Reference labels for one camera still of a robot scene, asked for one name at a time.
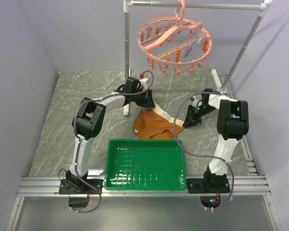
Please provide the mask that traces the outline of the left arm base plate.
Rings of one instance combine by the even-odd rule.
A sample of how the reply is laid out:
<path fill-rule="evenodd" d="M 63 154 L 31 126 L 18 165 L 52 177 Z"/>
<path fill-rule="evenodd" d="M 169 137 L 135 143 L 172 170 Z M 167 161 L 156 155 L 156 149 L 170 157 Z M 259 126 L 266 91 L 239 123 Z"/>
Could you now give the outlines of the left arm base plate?
<path fill-rule="evenodd" d="M 67 179 L 62 179 L 58 193 L 60 195 L 68 195 L 68 203 L 72 208 L 85 208 L 89 204 L 89 195 L 97 195 L 98 193 L 88 185 L 77 179 L 77 184 L 73 184 Z"/>

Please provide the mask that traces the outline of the orange underwear with cream waistband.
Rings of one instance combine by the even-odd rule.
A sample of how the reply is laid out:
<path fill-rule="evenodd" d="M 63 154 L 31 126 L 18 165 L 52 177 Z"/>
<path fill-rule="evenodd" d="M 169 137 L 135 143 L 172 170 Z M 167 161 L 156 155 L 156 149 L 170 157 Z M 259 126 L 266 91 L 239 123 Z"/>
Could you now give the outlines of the orange underwear with cream waistband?
<path fill-rule="evenodd" d="M 184 130 L 183 121 L 176 119 L 175 132 L 173 129 L 174 117 L 161 109 L 155 108 L 141 110 L 136 117 L 133 130 L 139 139 L 174 140 Z"/>

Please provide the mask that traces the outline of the pink round clip hanger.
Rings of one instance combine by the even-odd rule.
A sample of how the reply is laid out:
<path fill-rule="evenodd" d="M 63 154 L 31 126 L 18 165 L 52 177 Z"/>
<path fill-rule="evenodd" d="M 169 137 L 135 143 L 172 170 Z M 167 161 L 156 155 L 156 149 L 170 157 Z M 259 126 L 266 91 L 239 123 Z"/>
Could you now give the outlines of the pink round clip hanger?
<path fill-rule="evenodd" d="M 140 27 L 137 42 L 146 55 L 150 69 L 157 66 L 163 74 L 172 67 L 177 75 L 182 68 L 193 73 L 195 66 L 202 67 L 212 49 L 212 38 L 201 21 L 195 22 L 184 17 L 186 4 L 174 10 L 174 16 L 155 18 Z M 184 58 L 187 46 L 192 46 L 190 54 Z M 175 62 L 176 51 L 181 48 L 180 60 Z"/>

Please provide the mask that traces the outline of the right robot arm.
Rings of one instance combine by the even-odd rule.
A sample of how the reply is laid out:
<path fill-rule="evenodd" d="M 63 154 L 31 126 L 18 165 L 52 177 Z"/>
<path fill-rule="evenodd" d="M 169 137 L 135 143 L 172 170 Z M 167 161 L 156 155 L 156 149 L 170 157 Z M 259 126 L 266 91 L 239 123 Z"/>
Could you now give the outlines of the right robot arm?
<path fill-rule="evenodd" d="M 207 178 L 202 183 L 208 192 L 214 192 L 219 188 L 220 182 L 217 177 L 226 176 L 227 163 L 231 160 L 235 147 L 249 131 L 248 102 L 231 99 L 212 89 L 203 90 L 200 103 L 188 106 L 182 127 L 189 128 L 200 124 L 202 117 L 214 110 L 218 110 L 216 129 L 219 138 L 214 157 L 206 170 Z"/>

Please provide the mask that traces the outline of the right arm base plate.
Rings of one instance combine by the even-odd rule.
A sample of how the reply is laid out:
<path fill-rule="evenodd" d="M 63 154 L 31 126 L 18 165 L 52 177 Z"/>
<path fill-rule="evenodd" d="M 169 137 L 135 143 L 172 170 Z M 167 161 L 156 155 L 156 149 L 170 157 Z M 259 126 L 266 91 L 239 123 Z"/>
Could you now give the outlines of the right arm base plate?
<path fill-rule="evenodd" d="M 222 193 L 230 193 L 230 184 L 225 178 L 221 181 L 204 178 L 188 178 L 186 185 L 189 194 L 200 194 L 200 202 L 204 208 L 217 209 L 222 205 Z"/>

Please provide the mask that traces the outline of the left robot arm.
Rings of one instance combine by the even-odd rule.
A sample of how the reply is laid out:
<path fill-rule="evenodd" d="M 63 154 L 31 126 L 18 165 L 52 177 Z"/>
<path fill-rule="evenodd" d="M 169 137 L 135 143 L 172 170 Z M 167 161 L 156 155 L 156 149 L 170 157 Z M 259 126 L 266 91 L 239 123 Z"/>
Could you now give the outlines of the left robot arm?
<path fill-rule="evenodd" d="M 84 98 L 72 121 L 75 135 L 75 149 L 72 164 L 66 172 L 66 181 L 76 193 L 87 190 L 88 161 L 91 146 L 100 133 L 106 113 L 129 103 L 144 108 L 155 108 L 152 97 L 152 84 L 143 74 L 139 78 L 128 77 L 125 84 L 111 94 L 97 99 Z"/>

